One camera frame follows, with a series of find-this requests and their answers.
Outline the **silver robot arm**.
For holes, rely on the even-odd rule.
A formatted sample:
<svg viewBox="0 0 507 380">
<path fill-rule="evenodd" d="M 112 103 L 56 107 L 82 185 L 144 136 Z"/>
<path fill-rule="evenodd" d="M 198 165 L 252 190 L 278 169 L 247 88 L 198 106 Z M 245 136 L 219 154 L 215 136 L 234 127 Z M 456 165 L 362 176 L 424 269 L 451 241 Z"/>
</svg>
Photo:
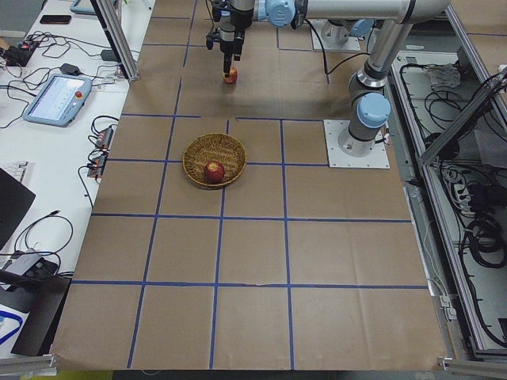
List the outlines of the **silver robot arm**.
<svg viewBox="0 0 507 380">
<path fill-rule="evenodd" d="M 374 46 L 357 78 L 366 86 L 383 85 L 401 43 L 412 26 L 427 21 L 448 6 L 448 1 L 214 1 L 210 17 L 220 26 L 207 35 L 207 48 L 220 44 L 223 52 L 223 76 L 230 76 L 233 61 L 239 61 L 245 31 L 264 13 L 277 28 L 299 27 L 305 20 L 383 20 Z"/>
<path fill-rule="evenodd" d="M 338 137 L 341 150 L 351 157 L 368 156 L 375 137 L 391 115 L 391 103 L 383 95 L 387 75 L 412 24 L 383 23 L 364 66 L 349 81 L 352 112 L 348 127 Z"/>
</svg>

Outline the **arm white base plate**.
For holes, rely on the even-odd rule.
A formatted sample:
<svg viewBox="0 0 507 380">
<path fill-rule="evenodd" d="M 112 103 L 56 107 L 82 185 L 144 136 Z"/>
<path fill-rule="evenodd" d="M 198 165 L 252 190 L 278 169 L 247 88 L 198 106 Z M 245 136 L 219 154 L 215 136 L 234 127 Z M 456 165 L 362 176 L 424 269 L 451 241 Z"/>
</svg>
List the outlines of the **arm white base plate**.
<svg viewBox="0 0 507 380">
<path fill-rule="evenodd" d="M 349 133 L 348 120 L 323 120 L 326 151 L 330 168 L 389 169 L 390 164 L 382 137 L 378 132 L 371 142 L 361 142 Z"/>
<path fill-rule="evenodd" d="M 357 37 L 349 35 L 345 26 L 332 25 L 328 21 L 317 20 L 313 23 L 315 31 L 311 33 L 313 49 L 324 48 L 326 51 L 359 52 L 360 43 Z"/>
</svg>

